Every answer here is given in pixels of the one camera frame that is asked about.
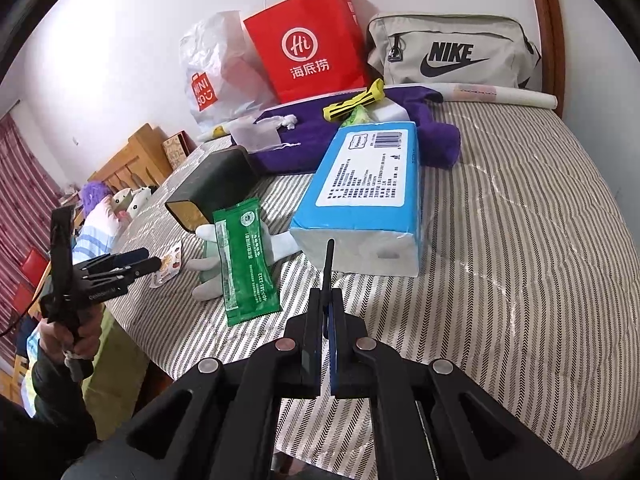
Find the person's left hand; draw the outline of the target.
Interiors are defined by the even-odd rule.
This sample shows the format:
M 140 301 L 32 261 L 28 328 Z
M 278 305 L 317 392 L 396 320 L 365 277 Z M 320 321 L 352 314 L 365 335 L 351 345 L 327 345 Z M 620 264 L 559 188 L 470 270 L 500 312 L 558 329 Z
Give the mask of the person's left hand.
M 59 322 L 43 318 L 39 323 L 42 351 L 56 364 L 63 364 L 65 353 L 73 353 L 79 359 L 92 361 L 100 348 L 103 307 L 100 304 L 79 312 L 80 326 L 77 336 Z

